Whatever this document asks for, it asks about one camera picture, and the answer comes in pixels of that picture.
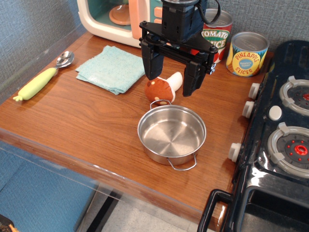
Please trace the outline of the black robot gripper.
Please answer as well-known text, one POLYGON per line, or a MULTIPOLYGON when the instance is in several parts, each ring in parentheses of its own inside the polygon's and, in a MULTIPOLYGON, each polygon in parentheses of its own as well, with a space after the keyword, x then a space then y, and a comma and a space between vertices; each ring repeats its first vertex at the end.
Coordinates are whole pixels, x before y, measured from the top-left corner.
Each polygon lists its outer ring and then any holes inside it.
POLYGON ((206 74, 214 71, 214 56, 218 49, 206 41, 201 32, 206 19, 205 0, 164 0, 162 21, 140 23, 141 54, 147 78, 157 78, 163 69, 164 57, 184 63, 183 96, 189 97, 201 87, 206 74))

